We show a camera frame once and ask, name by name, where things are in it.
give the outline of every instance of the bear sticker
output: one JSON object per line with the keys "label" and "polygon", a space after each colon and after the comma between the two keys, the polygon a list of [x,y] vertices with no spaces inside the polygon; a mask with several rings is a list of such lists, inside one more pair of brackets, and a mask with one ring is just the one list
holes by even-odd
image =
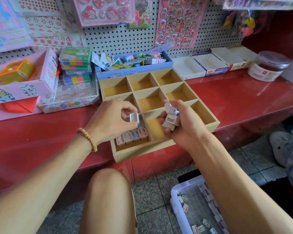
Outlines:
{"label": "bear sticker", "polygon": [[12,96],[12,94],[6,92],[5,90],[0,89],[0,101],[1,102],[8,102],[13,101],[15,98]]}
{"label": "bear sticker", "polygon": [[36,96],[37,90],[34,88],[33,85],[25,85],[24,87],[20,87],[24,94],[27,96]]}

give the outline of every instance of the red cloth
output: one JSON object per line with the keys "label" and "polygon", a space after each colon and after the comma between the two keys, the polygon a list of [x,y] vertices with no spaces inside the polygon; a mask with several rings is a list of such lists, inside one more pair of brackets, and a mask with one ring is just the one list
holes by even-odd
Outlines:
{"label": "red cloth", "polygon": [[11,113],[33,113],[38,97],[0,104],[0,109]]}

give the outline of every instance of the plastic jar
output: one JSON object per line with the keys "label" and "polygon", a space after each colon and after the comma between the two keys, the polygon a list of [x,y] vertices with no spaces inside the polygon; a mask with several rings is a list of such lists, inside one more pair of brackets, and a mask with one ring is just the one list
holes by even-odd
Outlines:
{"label": "plastic jar", "polygon": [[281,75],[290,63],[291,60],[280,53],[262,51],[255,58],[248,73],[255,79],[271,82]]}

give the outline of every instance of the pink box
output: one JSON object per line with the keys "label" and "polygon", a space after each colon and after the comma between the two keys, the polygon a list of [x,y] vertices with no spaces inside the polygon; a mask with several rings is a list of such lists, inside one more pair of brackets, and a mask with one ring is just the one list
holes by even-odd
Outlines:
{"label": "pink box", "polygon": [[33,113],[11,113],[11,112],[6,112],[0,109],[0,121],[16,118],[16,117],[23,117],[23,116],[29,116],[33,114],[42,113],[42,110],[40,109],[40,107],[38,107],[39,102],[40,102],[40,97],[37,99],[36,106],[34,108]]}
{"label": "pink box", "polygon": [[54,51],[48,48],[26,57],[15,58],[0,65],[0,71],[12,62],[25,59],[29,59],[37,67],[33,80],[0,85],[0,103],[52,94],[58,62]]}

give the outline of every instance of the leg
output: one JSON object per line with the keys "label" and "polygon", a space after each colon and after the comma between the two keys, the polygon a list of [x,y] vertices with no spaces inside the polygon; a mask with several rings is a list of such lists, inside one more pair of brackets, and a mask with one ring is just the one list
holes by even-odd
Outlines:
{"label": "leg", "polygon": [[136,233],[131,185],[119,171],[102,169],[92,177],[86,192],[79,233]]}

